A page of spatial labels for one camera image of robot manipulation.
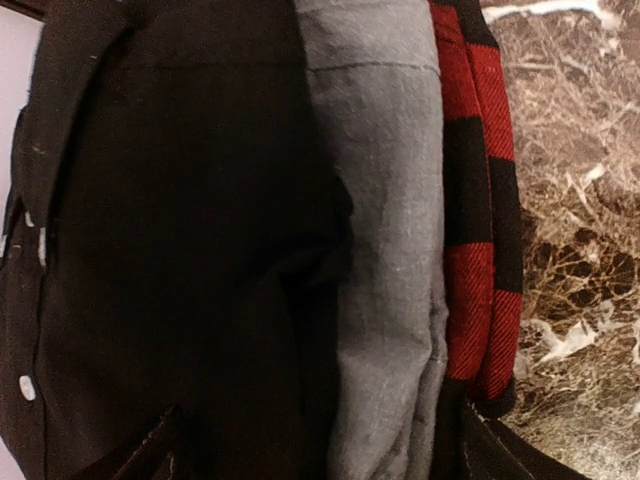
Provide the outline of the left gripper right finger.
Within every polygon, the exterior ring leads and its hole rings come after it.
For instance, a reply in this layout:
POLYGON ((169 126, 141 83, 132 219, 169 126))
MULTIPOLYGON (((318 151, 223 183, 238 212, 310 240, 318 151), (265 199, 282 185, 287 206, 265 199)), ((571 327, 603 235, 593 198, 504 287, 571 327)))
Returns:
POLYGON ((441 479, 582 479, 503 423, 484 419, 462 397, 439 401, 441 479))

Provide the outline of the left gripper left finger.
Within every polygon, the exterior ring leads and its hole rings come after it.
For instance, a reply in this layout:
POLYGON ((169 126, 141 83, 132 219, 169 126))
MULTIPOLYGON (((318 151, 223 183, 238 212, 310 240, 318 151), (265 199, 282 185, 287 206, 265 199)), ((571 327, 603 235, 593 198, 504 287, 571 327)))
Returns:
POLYGON ((141 434, 79 472, 80 479, 187 479, 188 442, 181 410, 172 406, 141 434))

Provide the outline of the black red printed shirt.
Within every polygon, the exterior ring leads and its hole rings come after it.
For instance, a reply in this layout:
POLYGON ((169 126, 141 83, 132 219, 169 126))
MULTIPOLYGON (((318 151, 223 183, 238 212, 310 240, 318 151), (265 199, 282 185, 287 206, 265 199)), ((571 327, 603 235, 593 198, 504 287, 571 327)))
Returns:
POLYGON ((430 4, 444 111, 446 388, 499 418, 515 403, 523 241, 498 43, 477 1, 430 4))

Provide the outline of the grey shirt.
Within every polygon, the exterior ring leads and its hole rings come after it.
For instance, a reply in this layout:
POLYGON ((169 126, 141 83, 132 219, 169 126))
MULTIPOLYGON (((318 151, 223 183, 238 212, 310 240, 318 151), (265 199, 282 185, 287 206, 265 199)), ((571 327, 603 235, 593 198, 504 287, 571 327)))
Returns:
POLYGON ((312 101, 353 202, 333 479, 425 479, 447 366, 443 107, 425 1, 299 1, 312 101))

